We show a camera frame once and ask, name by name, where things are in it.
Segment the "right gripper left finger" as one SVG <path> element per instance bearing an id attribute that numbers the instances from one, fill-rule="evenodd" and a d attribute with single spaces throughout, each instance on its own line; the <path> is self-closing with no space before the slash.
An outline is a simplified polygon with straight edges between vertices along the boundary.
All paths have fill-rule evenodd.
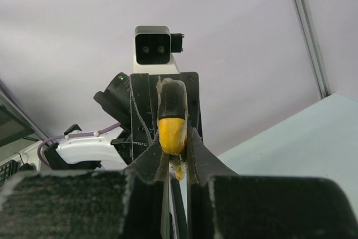
<path id="1" fill-rule="evenodd" d="M 169 238 L 158 138 L 122 170 L 23 171 L 1 188 L 2 238 Z"/>

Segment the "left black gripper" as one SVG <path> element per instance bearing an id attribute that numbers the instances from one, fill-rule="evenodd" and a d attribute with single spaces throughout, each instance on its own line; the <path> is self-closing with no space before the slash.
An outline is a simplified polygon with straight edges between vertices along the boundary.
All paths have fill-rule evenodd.
<path id="1" fill-rule="evenodd" d="M 195 144 L 202 144 L 199 75 L 196 72 L 159 75 L 143 73 L 130 76 L 130 156 L 132 160 L 136 160 L 152 145 L 157 146 L 163 152 L 157 128 L 158 92 L 156 85 L 164 78 L 180 80 L 186 86 L 189 115 L 185 157 L 186 162 L 192 162 Z"/>

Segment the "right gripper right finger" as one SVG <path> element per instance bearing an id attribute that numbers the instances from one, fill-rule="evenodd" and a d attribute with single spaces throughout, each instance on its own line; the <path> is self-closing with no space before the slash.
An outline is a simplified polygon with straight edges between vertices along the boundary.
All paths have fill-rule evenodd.
<path id="1" fill-rule="evenodd" d="M 319 177 L 243 176 L 187 130 L 190 238 L 356 238 L 343 190 Z"/>

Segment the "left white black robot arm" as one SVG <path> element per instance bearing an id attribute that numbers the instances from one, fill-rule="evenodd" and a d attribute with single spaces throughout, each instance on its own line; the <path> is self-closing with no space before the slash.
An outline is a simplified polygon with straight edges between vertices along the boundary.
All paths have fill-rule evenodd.
<path id="1" fill-rule="evenodd" d="M 188 124 L 202 134 L 198 73 L 119 73 L 93 97 L 116 123 L 91 132 L 72 125 L 38 146 L 41 164 L 53 170 L 94 170 L 105 162 L 131 164 L 153 143 L 158 123 L 173 115 L 174 107 L 168 104 L 173 93 L 160 94 L 157 87 L 162 83 L 165 90 L 172 91 L 167 85 L 170 81 L 185 85 Z"/>

